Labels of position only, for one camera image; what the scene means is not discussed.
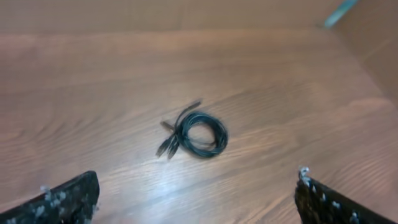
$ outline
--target teal strip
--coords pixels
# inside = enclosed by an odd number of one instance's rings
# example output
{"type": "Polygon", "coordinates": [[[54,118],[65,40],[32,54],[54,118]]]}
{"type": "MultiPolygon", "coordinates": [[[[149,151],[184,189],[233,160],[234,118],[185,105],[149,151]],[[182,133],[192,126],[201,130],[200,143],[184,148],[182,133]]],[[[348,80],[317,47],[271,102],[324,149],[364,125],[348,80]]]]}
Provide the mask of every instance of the teal strip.
{"type": "Polygon", "coordinates": [[[332,28],[337,21],[339,21],[343,15],[345,15],[358,0],[346,0],[340,4],[340,6],[333,12],[329,18],[325,21],[326,28],[332,28]]]}

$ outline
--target coiled cable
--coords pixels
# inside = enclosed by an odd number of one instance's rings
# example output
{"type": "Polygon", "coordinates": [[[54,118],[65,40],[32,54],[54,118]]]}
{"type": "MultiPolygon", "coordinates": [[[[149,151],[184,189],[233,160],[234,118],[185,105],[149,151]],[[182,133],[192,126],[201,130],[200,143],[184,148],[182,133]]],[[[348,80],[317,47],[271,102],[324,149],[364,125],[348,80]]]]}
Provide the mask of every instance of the coiled cable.
{"type": "Polygon", "coordinates": [[[165,127],[173,131],[173,134],[160,145],[156,153],[158,156],[161,156],[165,151],[168,151],[169,159],[171,159],[175,152],[177,152],[180,144],[193,155],[201,158],[211,158],[224,151],[228,143],[228,132],[221,121],[217,118],[201,111],[192,111],[180,122],[180,119],[186,112],[198,107],[200,104],[201,102],[199,101],[184,109],[178,116],[174,126],[171,126],[166,122],[162,122],[165,127]],[[197,124],[207,124],[213,130],[215,137],[214,142],[206,143],[189,138],[189,130],[197,124]],[[193,142],[201,146],[214,146],[214,148],[211,150],[200,149],[194,146],[192,144],[193,142]]]}

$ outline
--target cable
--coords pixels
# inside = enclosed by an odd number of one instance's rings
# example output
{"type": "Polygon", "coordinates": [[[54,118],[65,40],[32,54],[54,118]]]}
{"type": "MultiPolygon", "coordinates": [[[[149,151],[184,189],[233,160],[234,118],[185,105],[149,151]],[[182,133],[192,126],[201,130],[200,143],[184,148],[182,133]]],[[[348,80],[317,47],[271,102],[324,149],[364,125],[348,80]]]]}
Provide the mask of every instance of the cable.
{"type": "Polygon", "coordinates": [[[211,158],[224,151],[228,143],[228,132],[217,118],[201,111],[192,111],[186,115],[181,122],[179,122],[186,112],[198,107],[200,104],[200,101],[196,102],[183,110],[178,116],[174,127],[166,122],[162,122],[165,127],[173,131],[173,134],[160,145],[156,153],[158,156],[161,156],[165,151],[168,151],[169,159],[171,159],[175,152],[177,152],[180,144],[192,154],[202,158],[211,158]],[[214,142],[206,143],[190,139],[188,131],[196,124],[207,124],[213,130],[215,137],[214,142]],[[192,144],[193,142],[202,146],[214,146],[214,148],[212,150],[199,149],[192,144]]]}

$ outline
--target speckled black object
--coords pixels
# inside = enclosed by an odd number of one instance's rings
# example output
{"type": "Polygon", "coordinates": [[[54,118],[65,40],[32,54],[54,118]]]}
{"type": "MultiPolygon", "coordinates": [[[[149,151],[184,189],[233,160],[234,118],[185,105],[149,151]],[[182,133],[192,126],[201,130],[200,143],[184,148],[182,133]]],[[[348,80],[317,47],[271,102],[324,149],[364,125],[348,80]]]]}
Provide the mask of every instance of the speckled black object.
{"type": "Polygon", "coordinates": [[[0,223],[91,223],[99,195],[100,185],[96,172],[88,171],[0,214],[0,223]]]}
{"type": "Polygon", "coordinates": [[[299,177],[295,203],[303,224],[395,223],[305,176],[305,172],[299,177]]]}

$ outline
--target wood grain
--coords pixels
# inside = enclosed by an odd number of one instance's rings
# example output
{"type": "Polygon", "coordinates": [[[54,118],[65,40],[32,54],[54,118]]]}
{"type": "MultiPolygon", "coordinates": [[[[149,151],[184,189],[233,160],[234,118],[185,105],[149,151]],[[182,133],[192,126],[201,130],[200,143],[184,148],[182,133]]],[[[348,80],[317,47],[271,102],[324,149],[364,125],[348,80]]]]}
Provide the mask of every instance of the wood grain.
{"type": "Polygon", "coordinates": [[[198,15],[179,20],[194,30],[1,34],[0,210],[93,169],[94,223],[299,223],[307,165],[398,220],[398,112],[345,46],[310,26],[202,30],[198,15]],[[225,152],[157,158],[159,123],[198,98],[227,126],[225,152]]]}

